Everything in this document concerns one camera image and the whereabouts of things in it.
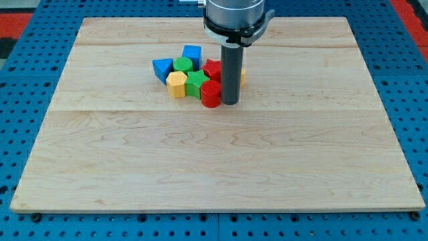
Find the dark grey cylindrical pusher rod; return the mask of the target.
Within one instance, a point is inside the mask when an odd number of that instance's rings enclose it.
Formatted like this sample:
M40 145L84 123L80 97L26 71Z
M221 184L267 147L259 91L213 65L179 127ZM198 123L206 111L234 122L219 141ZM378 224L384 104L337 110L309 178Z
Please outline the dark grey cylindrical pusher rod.
M243 48L221 46L221 101L227 105L239 102Z

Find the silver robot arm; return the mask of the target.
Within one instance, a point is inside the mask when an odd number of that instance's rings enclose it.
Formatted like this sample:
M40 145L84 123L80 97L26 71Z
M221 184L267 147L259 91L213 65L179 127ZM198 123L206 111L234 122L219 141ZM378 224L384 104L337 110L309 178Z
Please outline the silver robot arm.
M265 0L179 0L203 9L206 34L221 44L221 101L239 102L244 49L252 46L275 17Z

